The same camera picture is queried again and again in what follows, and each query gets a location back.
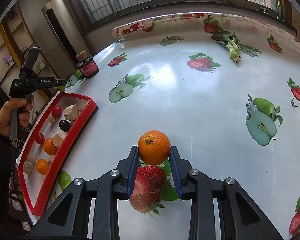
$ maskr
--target hand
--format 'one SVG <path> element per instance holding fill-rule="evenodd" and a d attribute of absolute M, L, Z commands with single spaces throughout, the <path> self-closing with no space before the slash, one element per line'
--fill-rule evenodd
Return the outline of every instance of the hand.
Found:
<path fill-rule="evenodd" d="M 33 96 L 30 97 L 30 102 L 27 103 L 25 98 L 12 98 L 5 102 L 0 109 L 0 134 L 8 137 L 10 135 L 10 114 L 15 108 L 25 107 L 26 112 L 19 114 L 20 124 L 27 127 L 29 124 L 30 111 L 32 110 Z"/>

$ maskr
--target mandarin orange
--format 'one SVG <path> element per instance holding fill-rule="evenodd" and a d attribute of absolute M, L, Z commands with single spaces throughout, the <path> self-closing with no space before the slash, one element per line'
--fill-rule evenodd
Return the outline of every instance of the mandarin orange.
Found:
<path fill-rule="evenodd" d="M 170 141 L 160 131 L 149 131 L 140 137 L 138 141 L 139 156 L 141 160 L 149 165 L 163 163 L 170 154 Z"/>
<path fill-rule="evenodd" d="M 39 172 L 40 174 L 46 175 L 49 170 L 49 164 L 47 163 L 46 160 L 40 159 L 36 162 L 35 168 L 36 168 L 37 172 Z"/>
<path fill-rule="evenodd" d="M 57 152 L 58 148 L 55 147 L 51 139 L 48 138 L 43 143 L 43 150 L 46 152 L 46 154 L 54 155 Z"/>

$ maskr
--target tofu cube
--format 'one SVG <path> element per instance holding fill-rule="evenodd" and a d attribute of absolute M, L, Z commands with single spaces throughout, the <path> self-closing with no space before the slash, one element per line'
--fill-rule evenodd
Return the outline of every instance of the tofu cube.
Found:
<path fill-rule="evenodd" d="M 68 106 L 64 111 L 64 116 L 68 121 L 74 121 L 79 116 L 79 108 L 77 105 Z"/>
<path fill-rule="evenodd" d="M 31 162 L 24 162 L 23 163 L 23 171 L 24 173 L 30 175 L 32 172 L 33 163 Z"/>
<path fill-rule="evenodd" d="M 51 136 L 51 141 L 55 145 L 55 147 L 60 147 L 61 143 L 65 139 L 67 133 L 64 131 L 57 131 Z"/>
<path fill-rule="evenodd" d="M 57 121 L 57 119 L 54 118 L 54 117 L 52 116 L 52 114 L 49 115 L 48 120 L 49 120 L 49 123 L 51 123 L 51 124 L 54 124 L 54 123 Z"/>
<path fill-rule="evenodd" d="M 27 156 L 27 161 L 35 164 L 37 162 L 37 157 L 34 156 L 32 153 L 29 153 Z"/>

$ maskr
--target jar lid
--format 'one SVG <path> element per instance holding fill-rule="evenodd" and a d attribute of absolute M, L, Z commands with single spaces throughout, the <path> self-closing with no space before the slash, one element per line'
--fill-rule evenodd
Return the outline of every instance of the jar lid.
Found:
<path fill-rule="evenodd" d="M 83 61 L 86 57 L 88 57 L 88 54 L 86 53 L 85 50 L 83 50 L 80 53 L 78 53 L 76 57 L 77 57 L 77 60 Z"/>

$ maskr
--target red tray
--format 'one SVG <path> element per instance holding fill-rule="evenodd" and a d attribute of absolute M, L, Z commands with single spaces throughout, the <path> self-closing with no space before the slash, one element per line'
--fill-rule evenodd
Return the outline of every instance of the red tray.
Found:
<path fill-rule="evenodd" d="M 48 117 L 49 117 L 52 109 L 56 105 L 58 105 L 58 103 L 60 102 L 61 99 L 64 101 L 64 100 L 67 100 L 68 98 L 69 98 L 69 101 L 71 101 L 71 102 L 73 102 L 74 100 L 80 101 L 80 99 L 81 99 L 81 100 L 87 101 L 87 103 L 80 111 L 79 117 L 72 123 L 72 126 L 66 135 L 66 138 L 64 139 L 61 146 L 58 148 L 56 154 L 54 155 L 53 160 L 51 161 L 48 173 L 45 175 L 42 185 L 39 189 L 39 193 L 37 195 L 35 204 L 33 205 L 32 201 L 30 199 L 28 188 L 27 188 L 27 184 L 29 184 L 29 183 L 26 183 L 26 180 L 25 180 L 25 176 L 28 176 L 28 175 L 22 171 L 23 163 L 26 161 L 28 154 L 34 150 L 33 144 L 34 143 L 36 144 L 35 139 L 34 139 L 35 135 L 39 132 L 42 132 L 42 129 L 46 129 L 47 126 L 50 125 L 50 123 L 48 123 L 49 122 Z M 46 204 L 48 202 L 48 198 L 49 198 L 51 189 L 54 185 L 54 182 L 59 173 L 59 170 L 65 161 L 65 158 L 67 157 L 68 153 L 72 149 L 72 146 L 74 145 L 76 139 L 80 136 L 85 125 L 88 123 L 88 121 L 90 120 L 90 118 L 96 112 L 97 109 L 98 109 L 98 106 L 90 97 L 80 95 L 80 94 L 63 92 L 63 93 L 58 94 L 55 97 L 55 99 L 49 105 L 47 110 L 43 113 L 41 119 L 35 126 L 26 145 L 24 146 L 23 153 L 22 153 L 20 163 L 18 166 L 18 175 L 19 175 L 19 181 L 20 181 L 22 193 L 24 195 L 24 198 L 26 200 L 26 203 L 27 203 L 31 213 L 34 214 L 35 216 L 42 216 L 42 214 L 45 210 Z M 34 172 L 37 172 L 35 170 L 35 165 L 33 167 L 33 171 L 30 176 L 32 176 Z"/>

